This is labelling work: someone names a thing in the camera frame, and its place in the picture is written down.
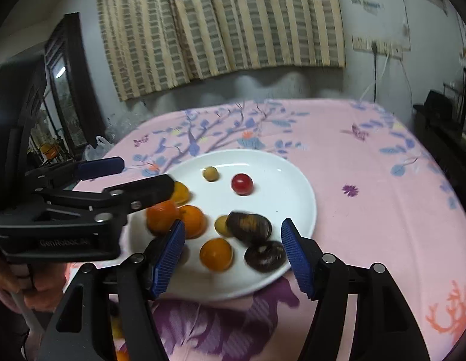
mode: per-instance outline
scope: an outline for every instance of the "dark purple fruit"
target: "dark purple fruit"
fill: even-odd
[[[235,238],[248,245],[263,243],[271,236],[270,221],[259,214],[231,212],[226,227]]]
[[[280,242],[268,240],[249,247],[244,253],[244,260],[256,271],[269,273],[279,269],[286,262],[286,252]]]

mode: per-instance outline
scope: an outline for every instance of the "red cherry tomato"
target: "red cherry tomato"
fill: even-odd
[[[246,174],[236,174],[231,180],[231,188],[237,195],[249,195],[253,191],[253,181]]]

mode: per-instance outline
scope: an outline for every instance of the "wall socket panel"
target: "wall socket panel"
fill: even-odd
[[[371,45],[373,42],[376,42],[376,47],[378,49],[378,54],[384,56],[390,56],[398,60],[403,59],[403,47],[401,45],[391,43],[390,41],[383,39],[374,39],[367,38],[365,36],[352,36],[353,50],[356,51],[366,51],[368,53],[373,53],[371,50]]]

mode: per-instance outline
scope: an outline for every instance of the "plastic bag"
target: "plastic bag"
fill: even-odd
[[[92,145],[88,144],[84,148],[83,160],[90,162],[91,160],[99,160],[104,157],[113,147],[113,145],[101,136],[96,136],[97,146],[93,148]]]

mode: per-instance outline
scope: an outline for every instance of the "orange coral pattern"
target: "orange coral pattern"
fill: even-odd
[[[450,324],[443,327],[438,323],[438,303],[429,306],[430,313],[425,318],[432,328],[440,334],[451,334],[453,336],[452,344],[454,345],[466,329],[466,286],[462,291],[456,281],[452,281],[452,285],[453,290],[448,294],[446,299],[449,304],[445,307],[445,311],[450,317]]]

